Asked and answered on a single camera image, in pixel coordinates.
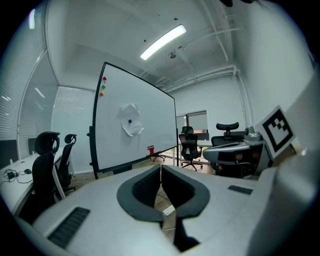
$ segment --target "black office chair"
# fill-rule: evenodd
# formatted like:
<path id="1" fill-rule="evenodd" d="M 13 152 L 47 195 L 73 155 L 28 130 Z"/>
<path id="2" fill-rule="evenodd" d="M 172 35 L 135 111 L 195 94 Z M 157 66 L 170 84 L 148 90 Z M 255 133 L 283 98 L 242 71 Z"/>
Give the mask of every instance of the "black office chair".
<path id="1" fill-rule="evenodd" d="M 216 128 L 221 131 L 225 131 L 224 136 L 213 136 L 211 143 L 213 147 L 223 146 L 230 143 L 242 142 L 245 139 L 245 131 L 238 132 L 242 135 L 233 135 L 231 130 L 239 128 L 239 123 L 232 124 L 216 124 Z M 210 163 L 211 167 L 215 170 L 215 174 L 219 176 L 232 177 L 232 178 L 243 178 L 253 174 L 254 169 L 251 165 L 227 165 L 222 164 L 223 170 L 219 169 L 219 166 L 215 162 Z"/>
<path id="2" fill-rule="evenodd" d="M 215 127 L 220 131 L 225 131 L 225 135 L 213 136 L 211 138 L 211 143 L 213 147 L 240 142 L 240 141 L 243 141 L 245 138 L 244 132 L 243 132 L 243 135 L 232 135 L 230 132 L 231 130 L 235 130 L 239 128 L 238 122 L 232 123 L 232 124 L 217 123 Z"/>
<path id="3" fill-rule="evenodd" d="M 34 143 L 34 149 L 40 155 L 32 165 L 34 194 L 29 196 L 19 215 L 30 224 L 55 203 L 55 181 L 52 170 L 55 153 L 59 149 L 59 134 L 59 132 L 53 131 L 43 132 Z"/>
<path id="4" fill-rule="evenodd" d="M 202 169 L 203 165 L 201 163 L 193 162 L 194 159 L 201 157 L 202 154 L 203 147 L 200 147 L 200 152 L 198 151 L 197 147 L 198 135 L 193 134 L 194 129 L 191 126 L 182 127 L 182 133 L 184 134 L 179 134 L 179 139 L 182 145 L 181 155 L 185 160 L 187 160 L 181 162 L 182 168 L 192 166 L 197 171 L 195 165 L 200 165 Z"/>
<path id="5" fill-rule="evenodd" d="M 56 174 L 58 176 L 60 185 L 61 185 L 63 191 L 65 191 L 65 192 L 71 191 L 71 190 L 76 190 L 76 188 L 74 186 L 69 187 L 69 185 L 71 183 L 72 176 L 69 174 L 69 170 L 68 170 L 69 163 L 67 164 L 71 149 L 72 149 L 73 145 L 76 143 L 76 141 L 77 141 L 76 134 L 68 134 L 67 136 L 65 136 L 64 142 L 67 143 L 67 145 L 65 145 L 63 148 L 59 168 L 57 167 L 57 165 L 55 166 Z"/>

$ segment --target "white wall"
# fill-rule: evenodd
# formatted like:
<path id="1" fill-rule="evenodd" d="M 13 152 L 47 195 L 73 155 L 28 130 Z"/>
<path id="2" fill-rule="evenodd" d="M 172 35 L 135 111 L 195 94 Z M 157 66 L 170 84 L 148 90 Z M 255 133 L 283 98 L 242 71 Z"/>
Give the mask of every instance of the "white wall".
<path id="1" fill-rule="evenodd" d="M 320 147 L 320 69 L 314 74 L 297 100 L 285 112 L 300 147 Z"/>
<path id="2" fill-rule="evenodd" d="M 235 54 L 251 102 L 253 123 L 275 106 L 286 111 L 313 74 L 309 50 L 291 19 L 276 4 L 234 1 Z"/>
<path id="3" fill-rule="evenodd" d="M 60 84 L 96 90 L 104 62 L 118 65 L 120 68 L 129 67 L 129 70 L 134 74 L 142 73 L 141 69 L 125 60 L 94 48 L 77 45 L 65 73 L 61 77 Z"/>
<path id="4" fill-rule="evenodd" d="M 70 153 L 75 174 L 93 172 L 87 133 L 92 125 L 94 99 L 95 92 L 84 89 L 59 87 L 56 94 L 51 130 L 60 133 L 60 147 L 66 145 L 66 135 L 77 135 Z"/>
<path id="5" fill-rule="evenodd" d="M 177 115 L 206 110 L 209 136 L 221 136 L 216 124 L 239 122 L 244 131 L 244 114 L 237 85 L 231 75 L 204 80 L 169 93 L 175 99 Z"/>
<path id="6" fill-rule="evenodd" d="M 74 54 L 77 41 L 78 24 L 70 0 L 49 2 L 46 16 L 46 43 L 52 69 L 61 84 L 65 69 Z"/>

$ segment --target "wall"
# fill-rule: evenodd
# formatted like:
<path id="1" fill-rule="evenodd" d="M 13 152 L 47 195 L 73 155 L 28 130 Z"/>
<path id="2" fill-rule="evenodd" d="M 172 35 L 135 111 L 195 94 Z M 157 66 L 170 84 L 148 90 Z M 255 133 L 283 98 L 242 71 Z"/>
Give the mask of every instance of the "wall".
<path id="1" fill-rule="evenodd" d="M 37 6 L 33 22 L 29 23 L 32 16 L 24 19 L 0 60 L 0 141 L 18 140 L 18 119 L 26 86 L 46 50 L 45 7 L 45 2 Z M 2 150 L 8 153 L 7 148 L 2 148 L 0 158 L 2 155 L 8 156 Z"/>
<path id="2" fill-rule="evenodd" d="M 57 91 L 58 82 L 46 52 L 35 67 L 21 104 L 18 122 L 21 159 L 29 156 L 28 139 L 51 130 L 51 116 Z"/>
<path id="3" fill-rule="evenodd" d="M 94 99 L 95 92 L 84 89 L 59 87 L 56 94 L 51 130 L 60 133 L 60 147 L 66 145 L 66 135 L 77 135 L 70 153 L 75 174 L 93 172 L 87 133 L 92 125 Z"/>
<path id="4" fill-rule="evenodd" d="M 290 18 L 277 5 L 234 1 L 235 52 L 251 102 L 253 123 L 275 106 L 286 111 L 313 74 L 309 50 Z"/>
<path id="5" fill-rule="evenodd" d="M 216 124 L 239 122 L 235 131 L 243 131 L 244 114 L 240 95 L 231 75 L 204 80 L 169 94 L 175 99 L 176 115 L 206 110 L 209 136 L 221 136 Z"/>
<path id="6" fill-rule="evenodd" d="M 66 66 L 74 54 L 77 40 L 77 17 L 69 9 L 70 0 L 53 0 L 46 16 L 46 42 L 54 74 L 61 84 Z"/>
<path id="7" fill-rule="evenodd" d="M 320 69 L 313 75 L 301 95 L 285 112 L 300 147 L 320 147 Z"/>
<path id="8" fill-rule="evenodd" d="M 96 90 L 104 62 L 109 62 L 120 68 L 126 67 L 136 75 L 143 72 L 138 67 L 111 54 L 84 45 L 77 45 L 65 73 L 61 76 L 60 84 Z"/>

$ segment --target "desk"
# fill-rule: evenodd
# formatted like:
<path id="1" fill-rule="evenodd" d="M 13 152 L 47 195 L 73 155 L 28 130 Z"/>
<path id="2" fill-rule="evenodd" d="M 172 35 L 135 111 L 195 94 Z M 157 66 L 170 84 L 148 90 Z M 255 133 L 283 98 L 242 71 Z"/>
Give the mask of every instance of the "desk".
<path id="1" fill-rule="evenodd" d="M 54 155 L 54 163 L 57 163 L 64 151 L 63 147 L 59 147 L 57 153 Z M 0 170 L 0 182 L 7 181 L 8 178 L 4 178 L 4 172 L 7 169 L 13 169 L 17 172 L 23 172 L 25 169 L 32 170 L 32 165 L 39 155 L 30 155 L 22 160 L 15 162 L 12 166 L 8 166 Z M 32 174 L 20 175 L 17 177 L 20 182 L 28 182 L 32 180 Z M 34 182 L 29 183 L 19 183 L 18 179 L 15 179 L 13 182 L 4 182 L 0 186 L 1 196 L 8 207 L 9 211 L 13 215 L 19 215 L 22 206 L 25 204 L 27 198 L 33 191 Z"/>

